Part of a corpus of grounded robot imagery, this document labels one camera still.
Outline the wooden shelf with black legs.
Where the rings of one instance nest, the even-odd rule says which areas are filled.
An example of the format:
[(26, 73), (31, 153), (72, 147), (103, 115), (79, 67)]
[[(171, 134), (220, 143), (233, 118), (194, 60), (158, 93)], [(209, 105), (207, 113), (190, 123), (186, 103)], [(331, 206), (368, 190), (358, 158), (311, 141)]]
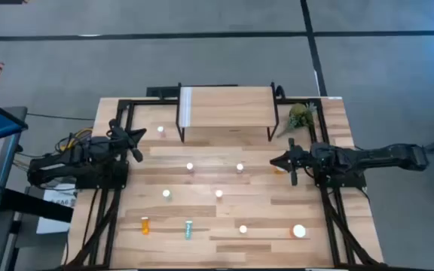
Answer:
[(187, 128), (264, 127), (270, 142), (280, 124), (277, 86), (185, 86), (179, 88), (176, 127), (185, 140)]

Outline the black desk beam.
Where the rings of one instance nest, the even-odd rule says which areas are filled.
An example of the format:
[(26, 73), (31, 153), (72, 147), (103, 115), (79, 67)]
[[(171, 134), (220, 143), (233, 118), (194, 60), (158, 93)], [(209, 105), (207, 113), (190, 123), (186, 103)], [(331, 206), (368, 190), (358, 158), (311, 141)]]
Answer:
[(0, 212), (13, 211), (69, 223), (73, 209), (48, 202), (15, 190), (4, 189), (0, 196)]

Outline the black aluminium table frame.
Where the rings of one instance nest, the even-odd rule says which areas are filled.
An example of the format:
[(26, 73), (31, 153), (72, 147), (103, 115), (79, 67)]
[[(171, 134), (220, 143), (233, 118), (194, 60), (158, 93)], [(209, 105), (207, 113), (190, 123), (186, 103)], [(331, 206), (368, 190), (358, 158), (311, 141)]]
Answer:
[[(319, 189), (304, 172), (298, 186), (269, 163), (285, 138), (265, 128), (188, 129), (182, 142), (176, 105), (136, 101), (133, 126), (146, 128), (141, 163), (131, 162), (118, 214), (103, 231), (83, 271), (104, 269), (299, 268), (357, 262), (338, 231), (330, 233)], [(163, 126), (166, 137), (157, 128)], [(194, 164), (189, 173), (187, 163)], [(243, 173), (236, 165), (243, 164)], [(170, 190), (167, 202), (162, 192)], [(221, 201), (215, 198), (223, 191)], [(149, 217), (150, 232), (141, 232)], [(185, 239), (185, 222), (193, 221)], [(301, 224), (304, 238), (289, 229)], [(247, 233), (239, 232), (240, 225)]]

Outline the black clamp mount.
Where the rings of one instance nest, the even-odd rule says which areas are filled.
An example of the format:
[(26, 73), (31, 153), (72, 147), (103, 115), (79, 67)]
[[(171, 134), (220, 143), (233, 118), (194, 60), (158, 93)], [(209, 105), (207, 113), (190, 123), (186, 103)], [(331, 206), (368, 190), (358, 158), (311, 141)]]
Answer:
[(273, 91), (276, 99), (285, 99), (286, 98), (285, 91), (281, 85), (276, 85), (274, 82), (272, 82), (270, 84), (270, 86), (272, 88), (272, 91)]

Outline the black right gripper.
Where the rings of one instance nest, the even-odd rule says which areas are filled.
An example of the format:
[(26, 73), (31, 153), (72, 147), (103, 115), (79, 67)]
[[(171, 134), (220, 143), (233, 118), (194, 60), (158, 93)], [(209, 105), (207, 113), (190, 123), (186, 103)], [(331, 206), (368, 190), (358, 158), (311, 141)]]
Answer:
[(288, 143), (289, 153), (271, 159), (270, 164), (279, 170), (289, 170), (292, 186), (298, 184), (298, 169), (303, 169), (307, 176), (314, 179), (314, 175), (310, 173), (313, 162), (310, 152), (305, 151), (300, 145), (296, 145), (292, 138), (289, 138)]

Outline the green artificial succulent plant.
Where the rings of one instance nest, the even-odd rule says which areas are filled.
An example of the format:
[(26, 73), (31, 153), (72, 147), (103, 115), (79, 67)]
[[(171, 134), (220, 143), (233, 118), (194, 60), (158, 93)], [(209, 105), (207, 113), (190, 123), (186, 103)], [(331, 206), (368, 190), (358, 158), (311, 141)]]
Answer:
[(306, 104), (296, 103), (289, 110), (288, 120), (284, 129), (277, 135), (278, 138), (293, 132), (298, 128), (305, 126), (313, 126), (313, 113), (316, 111), (316, 106), (312, 102)]

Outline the white paper sheet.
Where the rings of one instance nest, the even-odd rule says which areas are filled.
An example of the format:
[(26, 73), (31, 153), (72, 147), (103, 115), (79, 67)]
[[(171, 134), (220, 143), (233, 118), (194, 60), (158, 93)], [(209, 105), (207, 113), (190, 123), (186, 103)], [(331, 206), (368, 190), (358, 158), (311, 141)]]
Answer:
[[(73, 209), (76, 203), (76, 193), (74, 184), (58, 184), (55, 188), (44, 192), (43, 200)], [(69, 222), (39, 218), (36, 233), (63, 233), (69, 230), (69, 225)]]

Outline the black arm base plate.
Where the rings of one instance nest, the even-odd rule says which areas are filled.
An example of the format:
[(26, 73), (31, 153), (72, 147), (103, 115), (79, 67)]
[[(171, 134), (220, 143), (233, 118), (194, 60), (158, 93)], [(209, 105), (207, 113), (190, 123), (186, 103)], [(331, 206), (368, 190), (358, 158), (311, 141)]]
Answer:
[(113, 161), (91, 166), (76, 175), (78, 189), (121, 189), (127, 185), (129, 163)]
[(362, 172), (348, 172), (345, 174), (325, 175), (314, 177), (315, 185), (327, 188), (353, 187), (363, 189), (367, 186)]

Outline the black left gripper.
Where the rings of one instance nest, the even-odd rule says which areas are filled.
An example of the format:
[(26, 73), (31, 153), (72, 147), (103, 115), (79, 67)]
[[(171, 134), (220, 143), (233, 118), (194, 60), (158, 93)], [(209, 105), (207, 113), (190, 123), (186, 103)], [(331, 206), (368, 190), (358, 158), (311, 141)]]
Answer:
[(108, 124), (111, 131), (110, 137), (112, 138), (112, 141), (118, 143), (121, 148), (130, 150), (134, 159), (138, 163), (142, 162), (143, 154), (138, 149), (138, 143), (146, 133), (146, 128), (126, 131), (120, 127), (120, 124), (116, 119), (111, 119)]

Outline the black rectangular block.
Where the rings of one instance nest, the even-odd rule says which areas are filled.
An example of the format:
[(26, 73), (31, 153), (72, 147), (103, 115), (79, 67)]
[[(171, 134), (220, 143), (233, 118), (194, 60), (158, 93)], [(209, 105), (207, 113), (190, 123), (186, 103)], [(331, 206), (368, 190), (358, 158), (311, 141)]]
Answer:
[(157, 97), (159, 99), (167, 99), (177, 97), (179, 91), (179, 87), (148, 87), (146, 89), (146, 96)]

